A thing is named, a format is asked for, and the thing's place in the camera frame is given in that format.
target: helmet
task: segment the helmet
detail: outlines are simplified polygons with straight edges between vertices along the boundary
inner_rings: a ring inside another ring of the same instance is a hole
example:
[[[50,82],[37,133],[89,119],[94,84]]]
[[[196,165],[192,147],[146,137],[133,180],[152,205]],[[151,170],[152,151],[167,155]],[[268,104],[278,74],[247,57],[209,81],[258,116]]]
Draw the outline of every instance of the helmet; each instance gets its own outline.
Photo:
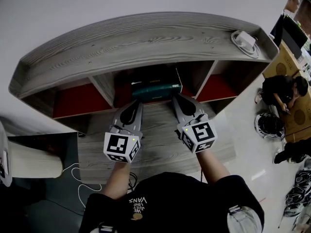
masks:
[[[263,138],[285,137],[285,124],[273,113],[261,113],[255,117],[254,127]]]
[[[284,216],[287,217],[297,216],[299,215],[299,213],[301,213],[303,207],[304,206],[302,203],[288,205],[284,210]]]
[[[311,171],[301,170],[296,174],[295,184],[302,184],[311,180]]]
[[[290,192],[286,195],[286,204],[298,204],[305,198],[305,190],[298,185],[294,185]]]
[[[305,199],[302,201],[302,204],[303,206],[307,206],[309,205],[310,202],[311,202],[311,193],[305,196]]]

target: shoe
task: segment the shoe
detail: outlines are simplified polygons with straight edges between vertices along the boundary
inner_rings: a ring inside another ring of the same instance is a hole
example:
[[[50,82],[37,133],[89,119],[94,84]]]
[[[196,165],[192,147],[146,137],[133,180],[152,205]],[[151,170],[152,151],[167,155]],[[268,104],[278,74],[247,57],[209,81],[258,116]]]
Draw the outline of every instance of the shoe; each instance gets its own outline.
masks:
[[[281,153],[281,152],[282,152],[282,149],[280,149],[280,148],[277,148],[277,149],[276,149],[276,151],[275,151],[275,153],[274,153],[274,156],[273,156],[273,159],[272,159],[272,163],[273,163],[273,164],[276,164],[276,163],[274,163],[274,160],[276,159],[277,154],[278,154],[278,153]]]
[[[262,100],[261,93],[262,93],[262,89],[259,89],[259,91],[258,91],[258,93],[257,93],[257,96],[255,96],[255,103],[256,103],[256,104],[259,104],[260,101]]]

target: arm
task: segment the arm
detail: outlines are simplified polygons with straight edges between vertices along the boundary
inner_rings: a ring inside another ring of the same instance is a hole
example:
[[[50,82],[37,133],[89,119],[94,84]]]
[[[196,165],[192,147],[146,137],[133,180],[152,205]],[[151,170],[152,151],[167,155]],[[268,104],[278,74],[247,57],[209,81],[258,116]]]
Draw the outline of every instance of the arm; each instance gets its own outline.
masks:
[[[292,100],[288,103],[287,108],[291,109],[294,106],[294,103],[296,101],[296,98],[292,98]]]
[[[274,93],[273,95],[274,95],[274,97],[276,98],[276,100],[277,100],[277,102],[279,103],[279,105],[281,106],[281,109],[282,109],[283,111],[286,111],[287,105],[286,105],[285,103],[282,102],[282,100],[280,99],[280,97],[278,96],[277,93]]]
[[[127,194],[131,165],[116,162],[106,184],[104,195],[117,200]]]
[[[214,184],[221,178],[230,175],[225,166],[219,162],[210,150],[198,152],[196,156],[209,184]]]

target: black t-shirt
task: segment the black t-shirt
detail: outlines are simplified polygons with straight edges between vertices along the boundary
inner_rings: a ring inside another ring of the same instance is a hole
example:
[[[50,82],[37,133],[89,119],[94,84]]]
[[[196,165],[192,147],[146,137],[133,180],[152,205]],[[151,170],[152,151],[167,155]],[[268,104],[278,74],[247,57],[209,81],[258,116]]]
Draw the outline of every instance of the black t-shirt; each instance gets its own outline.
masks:
[[[120,200],[92,194],[79,233],[89,233],[101,223],[118,233],[225,233],[228,211],[236,205],[254,210],[263,226],[264,212],[240,176],[209,185],[183,174],[162,173],[141,181]]]
[[[277,93],[282,102],[287,104],[292,100],[294,96],[294,92],[292,90],[293,84],[294,81],[291,76],[277,75],[265,79],[262,84],[262,90],[264,94],[268,93],[268,95],[270,95],[272,99],[275,99],[273,97],[273,93]]]

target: cable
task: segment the cable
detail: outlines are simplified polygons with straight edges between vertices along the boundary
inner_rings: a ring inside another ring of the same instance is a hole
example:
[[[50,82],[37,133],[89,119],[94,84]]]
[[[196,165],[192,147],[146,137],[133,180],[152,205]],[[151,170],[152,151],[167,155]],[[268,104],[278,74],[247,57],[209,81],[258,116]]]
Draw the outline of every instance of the cable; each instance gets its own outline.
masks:
[[[63,170],[63,172],[64,171],[66,171],[67,169],[69,169],[69,168],[71,168],[73,165],[78,165],[79,163],[73,163],[73,164],[71,164],[69,167],[67,167],[67,168],[65,168],[64,170]],[[80,181],[81,182],[81,180],[79,180],[78,178],[76,178],[74,175],[73,175],[73,171],[75,170],[75,169],[80,169],[79,167],[74,167],[74,168],[72,168],[71,169],[71,175],[73,176],[73,178],[75,179],[75,180],[77,180],[77,181]],[[134,188],[136,187],[136,184],[137,184],[137,175],[135,174],[135,173],[132,173],[132,172],[130,172],[130,176],[132,176],[133,178],[134,178],[134,180],[135,180],[135,182],[134,182],[134,185],[132,185],[132,182],[131,182],[131,180],[129,179],[129,186],[130,186],[130,188],[128,189],[128,190],[131,190],[131,191],[134,191]],[[87,187],[88,189],[90,189],[90,190],[92,190],[92,191],[94,191],[94,192],[99,192],[99,191],[101,191],[102,190],[102,185],[101,184],[98,184],[101,188],[100,189],[93,189],[93,188],[91,188],[91,187],[89,187],[88,185],[86,185],[86,184],[80,184],[79,186],[78,186],[78,197],[79,197],[79,200],[80,200],[80,202],[81,202],[81,204],[84,206],[84,208],[86,207],[85,206],[85,204],[82,202],[82,200],[81,200],[81,197],[80,197],[80,187],[81,186],[85,186],[85,187]]]
[[[54,203],[54,204],[57,204],[58,206],[63,207],[64,209],[69,210],[69,211],[71,211],[71,212],[73,212],[73,213],[75,213],[75,214],[77,214],[77,215],[79,215],[79,216],[83,216],[83,214],[79,214],[79,213],[77,213],[77,212],[75,212],[75,211],[73,211],[73,210],[71,210],[71,209],[69,209],[69,208],[67,208],[67,207],[65,207],[65,206],[63,206],[63,205],[61,205],[61,204],[59,204],[59,203],[56,203],[56,202],[53,201],[53,200],[48,200],[48,199],[45,199],[45,200],[46,200],[46,201],[49,201],[49,202],[52,202],[52,203]]]
[[[68,168],[71,168],[73,165],[78,165],[79,163],[73,163],[73,164],[71,164],[69,167],[67,167],[67,168],[65,168],[64,170],[63,170],[63,172],[64,171],[66,171]],[[79,167],[74,167],[73,169],[71,169],[71,175],[73,176],[73,178],[75,179],[75,180],[77,180],[77,181],[80,181],[81,182],[81,180],[79,180],[79,179],[77,179],[74,175],[73,175],[73,171],[75,170],[75,169],[80,169]],[[81,200],[81,198],[80,198],[80,187],[81,186],[85,186],[85,187],[87,187],[88,189],[90,189],[90,190],[92,190],[92,191],[94,191],[94,192],[99,192],[99,191],[101,191],[102,190],[102,185],[101,184],[99,184],[99,186],[101,187],[100,189],[93,189],[93,188],[91,188],[91,187],[89,187],[88,185],[86,185],[86,184],[80,184],[79,186],[78,186],[78,197],[79,197],[79,200],[80,200],[80,202],[81,202],[81,204],[84,206],[84,208],[86,207],[85,206],[85,204],[82,202],[82,200]]]
[[[137,184],[137,175],[135,173],[130,172],[130,176],[134,178],[135,182],[134,182],[134,185],[132,185],[131,178],[129,179],[128,185],[130,186],[130,188],[128,188],[128,190],[131,190],[133,192]]]
[[[231,34],[231,41],[233,42],[233,44],[236,45],[247,56],[249,56],[253,59],[258,59],[258,57],[260,55],[260,49],[257,46],[257,44],[256,43],[254,44],[253,51],[247,50],[243,44],[239,44],[236,40],[236,36],[239,35],[240,33],[241,33],[241,31],[235,31]]]

